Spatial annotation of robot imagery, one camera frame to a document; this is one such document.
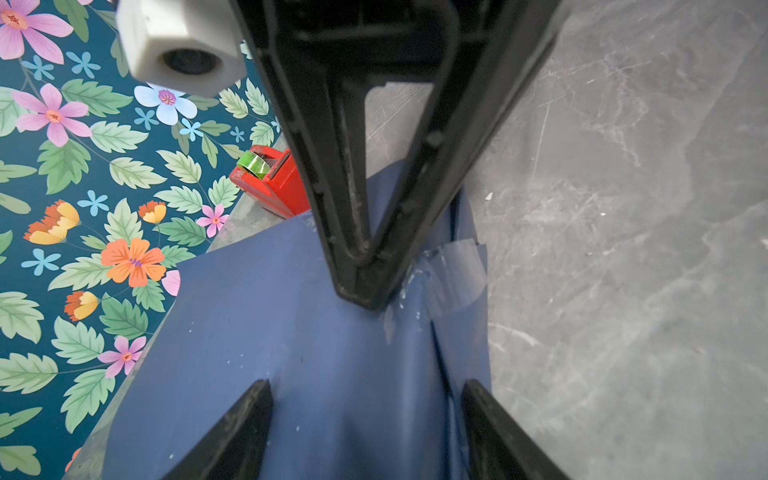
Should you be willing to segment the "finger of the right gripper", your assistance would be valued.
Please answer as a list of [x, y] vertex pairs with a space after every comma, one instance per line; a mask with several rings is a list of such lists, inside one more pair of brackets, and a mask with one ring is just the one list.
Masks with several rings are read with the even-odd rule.
[[554, 49], [563, 1], [237, 1], [343, 299], [382, 307]]

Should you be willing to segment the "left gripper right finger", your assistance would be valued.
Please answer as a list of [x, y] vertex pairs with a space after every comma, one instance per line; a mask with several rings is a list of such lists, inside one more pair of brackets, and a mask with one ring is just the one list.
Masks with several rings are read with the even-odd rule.
[[465, 383], [462, 412], [471, 479], [569, 479], [476, 379]]

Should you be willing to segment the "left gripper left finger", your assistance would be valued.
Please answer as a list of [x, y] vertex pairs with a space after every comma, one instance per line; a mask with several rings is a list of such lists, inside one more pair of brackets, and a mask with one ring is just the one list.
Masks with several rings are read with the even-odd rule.
[[258, 478], [272, 410], [269, 381], [254, 382], [164, 480]]

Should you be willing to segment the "light blue wrapping paper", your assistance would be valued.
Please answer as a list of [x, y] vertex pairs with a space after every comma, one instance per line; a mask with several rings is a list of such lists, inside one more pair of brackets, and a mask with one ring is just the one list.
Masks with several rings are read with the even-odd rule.
[[[459, 193], [420, 253], [468, 239], [480, 244]], [[164, 477], [264, 379], [264, 479], [467, 477], [461, 391], [490, 381], [487, 327], [401, 328], [388, 345], [379, 315], [394, 291], [376, 310], [340, 298], [308, 214], [179, 270], [176, 301], [113, 421], [104, 478]]]

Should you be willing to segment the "green tape roll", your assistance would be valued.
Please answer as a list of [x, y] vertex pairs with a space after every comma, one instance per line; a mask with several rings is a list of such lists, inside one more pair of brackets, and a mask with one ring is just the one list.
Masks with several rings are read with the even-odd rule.
[[245, 152], [237, 161], [237, 166], [258, 179], [263, 179], [271, 171], [270, 163], [252, 151]]

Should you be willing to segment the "red tape dispenser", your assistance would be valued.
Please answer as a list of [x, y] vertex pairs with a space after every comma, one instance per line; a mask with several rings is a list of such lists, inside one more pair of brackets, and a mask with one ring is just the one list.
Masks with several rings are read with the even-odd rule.
[[265, 158], [271, 165], [270, 173], [258, 179], [240, 169], [237, 164], [229, 179], [243, 192], [256, 199], [265, 210], [283, 219], [292, 218], [310, 210], [310, 203], [296, 161], [289, 149], [284, 151], [254, 145], [250, 150]]

